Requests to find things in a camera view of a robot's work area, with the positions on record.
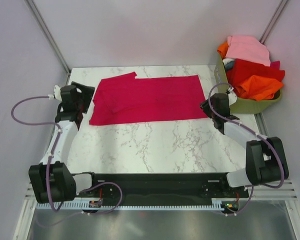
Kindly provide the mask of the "magenta t shirt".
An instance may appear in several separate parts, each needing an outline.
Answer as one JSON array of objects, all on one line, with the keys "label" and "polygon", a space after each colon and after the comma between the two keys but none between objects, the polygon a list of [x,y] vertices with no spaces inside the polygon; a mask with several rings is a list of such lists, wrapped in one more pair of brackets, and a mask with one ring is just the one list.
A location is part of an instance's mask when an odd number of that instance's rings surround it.
[{"label": "magenta t shirt", "polygon": [[92,126],[206,118],[198,75],[138,78],[135,72],[104,78],[93,99]]}]

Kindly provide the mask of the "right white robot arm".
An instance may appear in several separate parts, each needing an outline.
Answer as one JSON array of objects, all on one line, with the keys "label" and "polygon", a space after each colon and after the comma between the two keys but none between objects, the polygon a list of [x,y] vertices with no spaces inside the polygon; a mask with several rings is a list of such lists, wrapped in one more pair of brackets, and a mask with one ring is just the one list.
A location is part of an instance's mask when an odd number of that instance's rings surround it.
[{"label": "right white robot arm", "polygon": [[245,149],[245,167],[226,174],[219,184],[225,197],[232,196],[237,187],[264,185],[281,188],[289,177],[283,143],[278,137],[268,137],[253,131],[230,111],[229,96],[215,93],[200,104],[200,108],[219,132]]}]

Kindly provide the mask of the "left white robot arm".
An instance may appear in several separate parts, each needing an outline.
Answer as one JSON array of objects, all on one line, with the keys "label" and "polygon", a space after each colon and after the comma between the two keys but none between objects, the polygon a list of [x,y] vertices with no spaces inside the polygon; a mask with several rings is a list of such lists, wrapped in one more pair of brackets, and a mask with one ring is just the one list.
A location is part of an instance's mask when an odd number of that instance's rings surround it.
[{"label": "left white robot arm", "polygon": [[94,197],[100,191],[99,183],[92,180],[92,173],[71,173],[67,168],[71,145],[94,93],[94,87],[76,82],[54,87],[54,96],[60,103],[54,119],[53,137],[40,163],[28,170],[39,204],[72,201],[81,191]]}]

